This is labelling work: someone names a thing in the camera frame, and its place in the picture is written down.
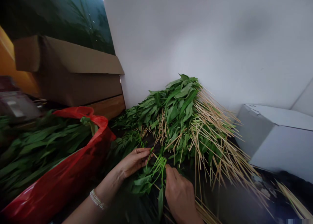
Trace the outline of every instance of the woman's right hand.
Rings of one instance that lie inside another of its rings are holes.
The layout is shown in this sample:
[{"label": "woman's right hand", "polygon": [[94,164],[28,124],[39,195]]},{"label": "woman's right hand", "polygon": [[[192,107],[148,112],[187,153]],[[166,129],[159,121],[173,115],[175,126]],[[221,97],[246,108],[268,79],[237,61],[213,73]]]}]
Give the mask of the woman's right hand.
[{"label": "woman's right hand", "polygon": [[168,164],[166,165],[165,197],[177,223],[204,223],[196,210],[192,183]]}]

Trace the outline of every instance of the white wall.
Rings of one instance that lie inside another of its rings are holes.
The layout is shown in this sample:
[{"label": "white wall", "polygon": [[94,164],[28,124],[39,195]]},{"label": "white wall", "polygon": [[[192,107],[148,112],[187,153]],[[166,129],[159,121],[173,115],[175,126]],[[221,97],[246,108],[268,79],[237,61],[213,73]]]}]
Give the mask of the white wall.
[{"label": "white wall", "polygon": [[313,116],[313,79],[299,96],[291,110]]},{"label": "white wall", "polygon": [[104,0],[127,108],[178,73],[226,108],[291,108],[313,77],[313,0]]}]

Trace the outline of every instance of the brown cardboard box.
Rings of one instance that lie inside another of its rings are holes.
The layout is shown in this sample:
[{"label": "brown cardboard box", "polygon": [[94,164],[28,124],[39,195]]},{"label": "brown cardboard box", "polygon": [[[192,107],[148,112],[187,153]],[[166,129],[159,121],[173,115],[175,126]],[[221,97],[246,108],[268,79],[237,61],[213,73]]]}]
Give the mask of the brown cardboard box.
[{"label": "brown cardboard box", "polygon": [[79,106],[122,94],[114,55],[46,36],[14,41],[16,69],[31,72],[41,96]]}]

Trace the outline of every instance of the hand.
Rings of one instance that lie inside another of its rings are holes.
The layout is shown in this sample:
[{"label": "hand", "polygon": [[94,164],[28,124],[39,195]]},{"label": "hand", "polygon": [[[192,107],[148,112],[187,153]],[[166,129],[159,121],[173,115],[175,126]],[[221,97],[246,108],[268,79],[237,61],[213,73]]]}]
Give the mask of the hand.
[{"label": "hand", "polygon": [[121,171],[123,178],[129,177],[138,169],[146,166],[150,149],[151,148],[136,148],[118,163],[116,168]]},{"label": "hand", "polygon": [[204,223],[196,210],[192,183],[168,164],[166,165],[165,197],[177,223]]}]

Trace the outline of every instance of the silver bracelet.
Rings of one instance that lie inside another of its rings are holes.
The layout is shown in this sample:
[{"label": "silver bracelet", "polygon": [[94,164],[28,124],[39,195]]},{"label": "silver bracelet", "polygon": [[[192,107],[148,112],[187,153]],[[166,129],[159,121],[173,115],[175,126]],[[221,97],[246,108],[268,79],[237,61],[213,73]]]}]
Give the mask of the silver bracelet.
[{"label": "silver bracelet", "polygon": [[107,206],[102,203],[101,200],[97,197],[94,189],[90,192],[89,196],[95,203],[95,205],[98,206],[100,209],[102,209],[103,211],[107,209]]}]

